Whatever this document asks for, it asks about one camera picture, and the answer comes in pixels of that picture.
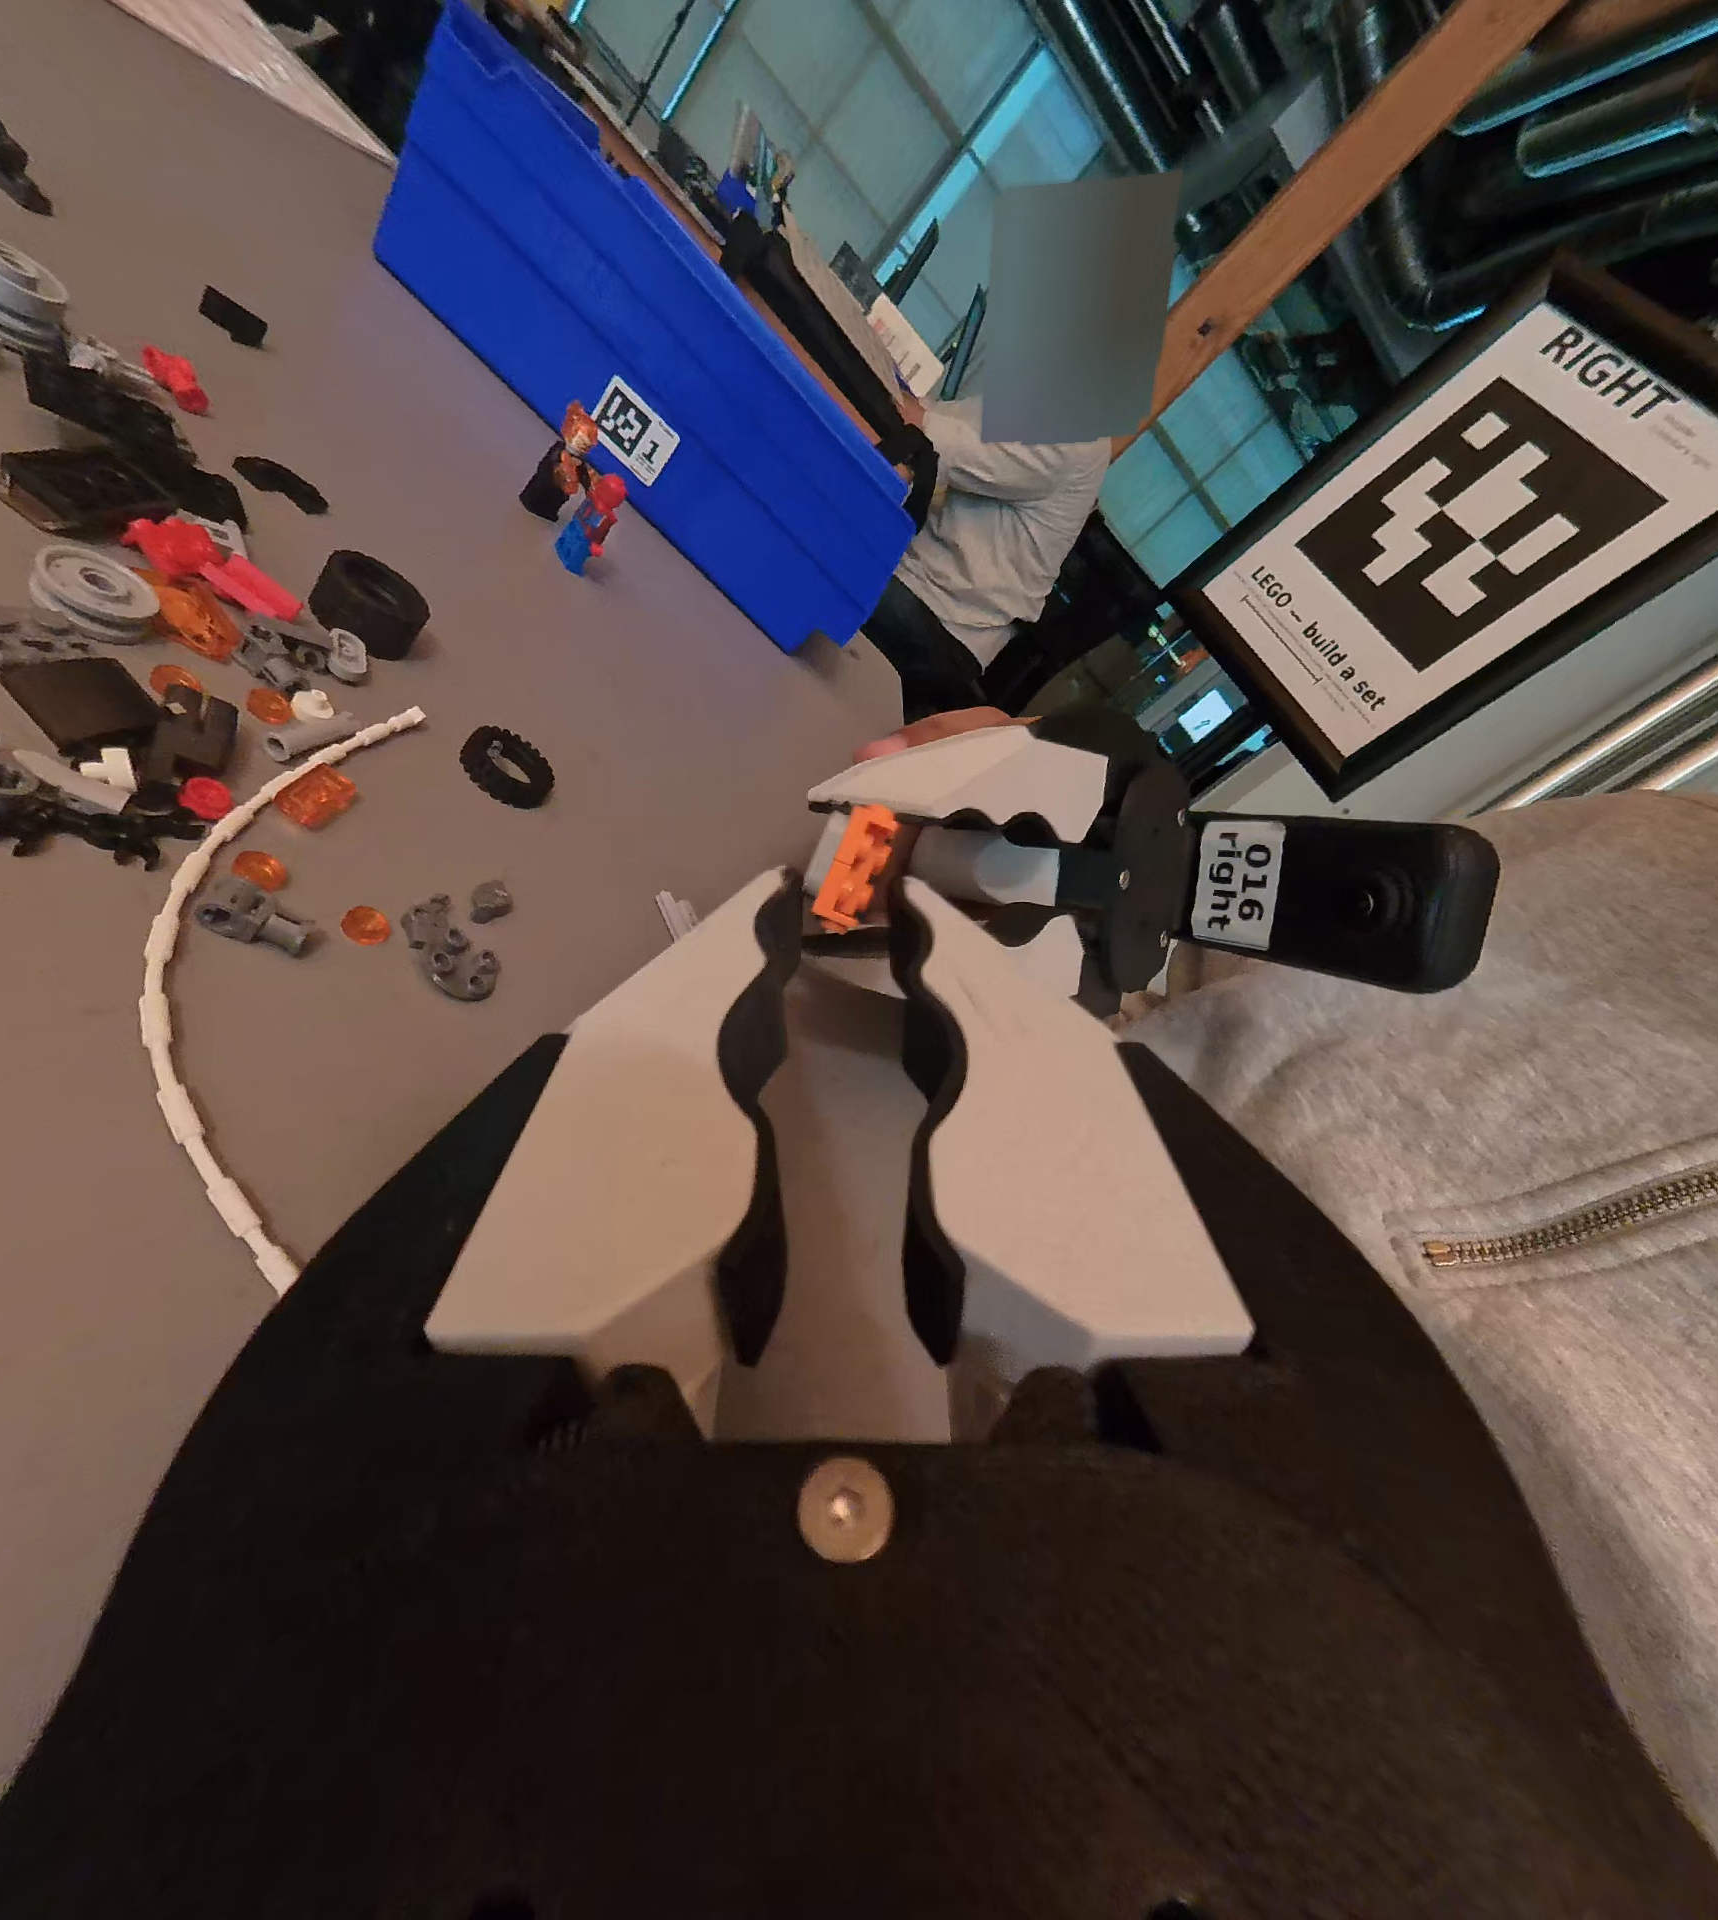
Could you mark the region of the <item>silver ventilation ducts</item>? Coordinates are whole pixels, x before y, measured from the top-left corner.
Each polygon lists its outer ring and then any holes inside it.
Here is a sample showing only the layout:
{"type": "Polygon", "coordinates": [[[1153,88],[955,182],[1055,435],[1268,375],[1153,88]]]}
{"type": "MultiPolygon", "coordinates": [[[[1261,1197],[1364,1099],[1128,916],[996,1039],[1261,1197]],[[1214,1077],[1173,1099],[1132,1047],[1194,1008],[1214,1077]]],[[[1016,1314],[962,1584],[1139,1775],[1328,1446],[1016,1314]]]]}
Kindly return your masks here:
{"type": "Polygon", "coordinates": [[[1713,145],[1718,7],[1676,7],[1620,36],[1599,36],[1575,59],[1532,59],[1513,79],[1486,79],[1451,132],[1520,132],[1513,161],[1523,182],[1606,171],[1679,134],[1713,145]]]}

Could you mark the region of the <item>wide black lego tyre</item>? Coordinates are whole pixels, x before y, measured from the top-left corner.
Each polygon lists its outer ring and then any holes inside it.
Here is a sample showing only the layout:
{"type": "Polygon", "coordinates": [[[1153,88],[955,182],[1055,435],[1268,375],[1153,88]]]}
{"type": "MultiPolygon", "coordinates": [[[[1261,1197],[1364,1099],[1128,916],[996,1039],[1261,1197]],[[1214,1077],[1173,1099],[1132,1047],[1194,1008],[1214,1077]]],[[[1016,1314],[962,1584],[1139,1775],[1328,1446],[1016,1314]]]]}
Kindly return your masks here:
{"type": "Polygon", "coordinates": [[[369,657],[410,657],[432,604],[424,596],[372,556],[332,548],[306,589],[319,633],[356,633],[369,657]]]}

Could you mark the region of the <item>wooden ceiling beam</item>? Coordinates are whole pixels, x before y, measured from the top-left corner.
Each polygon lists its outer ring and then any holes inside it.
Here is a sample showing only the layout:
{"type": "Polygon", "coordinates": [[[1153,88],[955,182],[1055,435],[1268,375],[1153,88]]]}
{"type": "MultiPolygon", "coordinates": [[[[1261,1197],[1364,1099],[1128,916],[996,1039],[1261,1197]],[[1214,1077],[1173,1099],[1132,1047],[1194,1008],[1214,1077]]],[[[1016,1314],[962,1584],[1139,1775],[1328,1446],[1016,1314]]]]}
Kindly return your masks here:
{"type": "Polygon", "coordinates": [[[1112,460],[1513,62],[1563,0],[1455,0],[1439,25],[1313,148],[1253,225],[1173,306],[1153,403],[1112,460]]]}

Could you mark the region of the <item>person's right hand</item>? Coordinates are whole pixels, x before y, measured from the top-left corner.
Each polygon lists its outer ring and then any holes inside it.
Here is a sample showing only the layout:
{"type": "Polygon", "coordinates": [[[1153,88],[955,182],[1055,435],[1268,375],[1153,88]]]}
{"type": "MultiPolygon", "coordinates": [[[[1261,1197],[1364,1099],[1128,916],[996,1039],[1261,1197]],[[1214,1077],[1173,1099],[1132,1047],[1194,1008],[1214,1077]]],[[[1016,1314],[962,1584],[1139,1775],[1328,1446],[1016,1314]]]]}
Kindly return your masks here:
{"type": "Polygon", "coordinates": [[[858,758],[890,758],[890,752],[941,749],[962,732],[996,732],[996,727],[1030,727],[1030,719],[1006,718],[1006,711],[947,711],[947,718],[921,718],[880,741],[863,741],[858,758]]]}

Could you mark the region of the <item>orange and grey lego assembly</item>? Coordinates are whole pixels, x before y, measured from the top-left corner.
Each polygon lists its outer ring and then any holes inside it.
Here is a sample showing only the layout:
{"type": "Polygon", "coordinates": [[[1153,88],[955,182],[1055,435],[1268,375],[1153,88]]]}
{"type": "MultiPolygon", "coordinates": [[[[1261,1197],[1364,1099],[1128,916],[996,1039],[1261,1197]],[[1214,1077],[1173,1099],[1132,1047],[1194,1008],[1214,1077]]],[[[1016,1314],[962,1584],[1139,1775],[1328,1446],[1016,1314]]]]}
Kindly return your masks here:
{"type": "Polygon", "coordinates": [[[892,865],[903,816],[890,803],[849,803],[823,816],[823,838],[808,850],[807,887],[808,924],[823,934],[858,934],[878,911],[878,887],[892,865]]]}

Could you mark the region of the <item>metal railing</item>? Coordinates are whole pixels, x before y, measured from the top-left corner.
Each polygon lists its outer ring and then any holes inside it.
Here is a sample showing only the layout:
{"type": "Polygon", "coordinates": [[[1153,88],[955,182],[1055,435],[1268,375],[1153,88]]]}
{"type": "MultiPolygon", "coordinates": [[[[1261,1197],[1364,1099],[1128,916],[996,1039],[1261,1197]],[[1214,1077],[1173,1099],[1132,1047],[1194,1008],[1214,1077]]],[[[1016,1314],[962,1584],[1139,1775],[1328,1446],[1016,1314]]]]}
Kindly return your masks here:
{"type": "Polygon", "coordinates": [[[1718,649],[1702,657],[1666,691],[1652,691],[1644,711],[1583,732],[1570,752],[1480,796],[1474,816],[1542,803],[1542,796],[1636,794],[1636,784],[1676,794],[1713,766],[1718,766],[1718,649]]]}

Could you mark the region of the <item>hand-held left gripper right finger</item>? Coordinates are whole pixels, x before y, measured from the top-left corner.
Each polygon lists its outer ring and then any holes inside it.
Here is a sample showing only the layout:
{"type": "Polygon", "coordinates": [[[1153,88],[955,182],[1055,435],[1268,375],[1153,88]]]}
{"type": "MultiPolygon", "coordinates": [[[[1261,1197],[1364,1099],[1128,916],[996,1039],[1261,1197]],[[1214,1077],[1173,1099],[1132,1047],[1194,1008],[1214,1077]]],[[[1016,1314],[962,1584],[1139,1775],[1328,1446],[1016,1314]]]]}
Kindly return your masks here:
{"type": "Polygon", "coordinates": [[[1253,1314],[1139,1098],[1139,1049],[1038,983],[936,886],[892,886],[910,1318],[947,1421],[992,1433],[1040,1367],[1234,1361],[1253,1314]]]}

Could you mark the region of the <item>flame-headed lego minifigure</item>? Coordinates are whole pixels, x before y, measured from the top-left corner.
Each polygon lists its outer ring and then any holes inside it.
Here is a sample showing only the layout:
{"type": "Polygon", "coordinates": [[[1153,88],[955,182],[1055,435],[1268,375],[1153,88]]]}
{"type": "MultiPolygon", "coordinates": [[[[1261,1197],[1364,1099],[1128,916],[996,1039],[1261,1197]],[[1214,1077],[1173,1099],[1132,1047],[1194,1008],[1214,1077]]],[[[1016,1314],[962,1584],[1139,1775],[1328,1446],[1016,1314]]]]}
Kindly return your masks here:
{"type": "Polygon", "coordinates": [[[581,400],[567,400],[558,439],[550,446],[550,460],[534,467],[517,505],[540,520],[558,520],[558,512],[588,489],[593,446],[599,446],[599,416],[581,400]]]}

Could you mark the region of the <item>thin black lego tyre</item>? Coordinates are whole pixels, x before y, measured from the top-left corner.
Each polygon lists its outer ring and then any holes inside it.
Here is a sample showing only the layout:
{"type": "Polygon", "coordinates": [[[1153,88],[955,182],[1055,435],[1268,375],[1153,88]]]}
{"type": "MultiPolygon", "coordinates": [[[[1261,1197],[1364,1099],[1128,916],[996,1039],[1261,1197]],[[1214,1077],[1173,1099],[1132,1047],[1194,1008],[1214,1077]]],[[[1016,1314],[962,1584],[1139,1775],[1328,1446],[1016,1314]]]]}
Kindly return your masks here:
{"type": "Polygon", "coordinates": [[[459,758],[466,779],[498,803],[534,813],[556,796],[556,758],[517,727],[469,727],[459,758]]]}

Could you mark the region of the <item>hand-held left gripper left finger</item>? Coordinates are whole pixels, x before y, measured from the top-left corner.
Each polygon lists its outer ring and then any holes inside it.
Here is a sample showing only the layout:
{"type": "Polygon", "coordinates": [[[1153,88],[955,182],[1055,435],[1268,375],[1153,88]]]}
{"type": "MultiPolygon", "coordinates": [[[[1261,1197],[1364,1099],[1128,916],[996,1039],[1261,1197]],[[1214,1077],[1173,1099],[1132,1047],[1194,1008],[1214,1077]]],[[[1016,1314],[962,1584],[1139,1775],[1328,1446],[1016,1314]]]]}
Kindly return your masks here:
{"type": "Polygon", "coordinates": [[[558,1047],[424,1340],[469,1361],[655,1367],[701,1436],[783,1299],[764,1081],[783,1061],[801,871],[764,871],[558,1047]]]}

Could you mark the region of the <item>pile of lego pieces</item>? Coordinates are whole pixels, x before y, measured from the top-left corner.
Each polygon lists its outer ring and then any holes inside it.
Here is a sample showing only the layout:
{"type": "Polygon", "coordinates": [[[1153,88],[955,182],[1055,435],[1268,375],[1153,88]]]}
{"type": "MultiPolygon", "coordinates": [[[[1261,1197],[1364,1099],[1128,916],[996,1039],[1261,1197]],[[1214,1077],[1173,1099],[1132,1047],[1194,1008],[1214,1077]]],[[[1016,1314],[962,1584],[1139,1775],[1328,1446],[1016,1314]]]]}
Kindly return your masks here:
{"type": "Polygon", "coordinates": [[[70,831],[154,871],[164,838],[211,850],[264,803],[305,831],[339,816],[339,758],[419,718],[332,711],[326,683],[363,691],[372,657],[248,560],[236,489],[154,403],[203,415],[194,364],[143,346],[126,369],[70,338],[65,284],[8,236],[0,346],[25,400],[84,435],[0,460],[0,505],[44,535],[25,604],[0,604],[0,691],[53,741],[0,752],[0,843],[70,831]]]}

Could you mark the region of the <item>blue plastic bin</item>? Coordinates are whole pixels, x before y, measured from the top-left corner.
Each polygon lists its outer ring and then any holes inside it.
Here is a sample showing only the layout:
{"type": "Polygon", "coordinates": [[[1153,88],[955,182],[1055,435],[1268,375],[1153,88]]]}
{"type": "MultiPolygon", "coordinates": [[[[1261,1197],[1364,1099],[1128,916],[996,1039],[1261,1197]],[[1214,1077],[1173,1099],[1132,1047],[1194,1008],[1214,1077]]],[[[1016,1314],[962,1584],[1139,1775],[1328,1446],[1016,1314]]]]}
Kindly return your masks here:
{"type": "Polygon", "coordinates": [[[440,11],[372,257],[550,424],[581,400],[631,518],[781,649],[863,633],[903,472],[477,7],[440,11]]]}

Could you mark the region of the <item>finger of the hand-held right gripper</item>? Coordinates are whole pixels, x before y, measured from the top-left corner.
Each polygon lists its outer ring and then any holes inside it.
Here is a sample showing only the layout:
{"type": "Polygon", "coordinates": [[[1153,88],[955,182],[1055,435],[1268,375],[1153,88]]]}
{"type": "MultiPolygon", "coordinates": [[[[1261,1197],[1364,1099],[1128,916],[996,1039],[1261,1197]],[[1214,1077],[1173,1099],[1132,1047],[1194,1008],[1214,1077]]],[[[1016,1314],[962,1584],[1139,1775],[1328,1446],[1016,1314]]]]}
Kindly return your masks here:
{"type": "Polygon", "coordinates": [[[1071,916],[1064,843],[1016,843],[1006,831],[921,831],[903,871],[962,911],[1071,916]]]}
{"type": "Polygon", "coordinates": [[[830,816],[816,850],[835,850],[858,803],[890,803],[903,828],[965,816],[1012,843],[1079,843],[1104,803],[1104,766],[1104,752],[1040,741],[1022,719],[868,752],[808,784],[808,813],[830,816]]]}

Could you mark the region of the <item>red and blue lego minifigure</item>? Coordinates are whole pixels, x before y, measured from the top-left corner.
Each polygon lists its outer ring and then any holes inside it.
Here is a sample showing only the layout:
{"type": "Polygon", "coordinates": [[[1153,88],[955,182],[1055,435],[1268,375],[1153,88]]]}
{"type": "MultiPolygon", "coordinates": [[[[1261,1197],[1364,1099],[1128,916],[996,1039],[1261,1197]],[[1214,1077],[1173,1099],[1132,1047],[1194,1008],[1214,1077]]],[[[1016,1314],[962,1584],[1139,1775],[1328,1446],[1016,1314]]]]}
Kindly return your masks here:
{"type": "Polygon", "coordinates": [[[624,518],[624,496],[631,496],[624,472],[599,472],[588,484],[581,512],[558,520],[558,541],[556,541],[556,556],[558,556],[567,572],[588,581],[588,566],[608,556],[608,541],[609,541],[609,531],[624,518]]]}

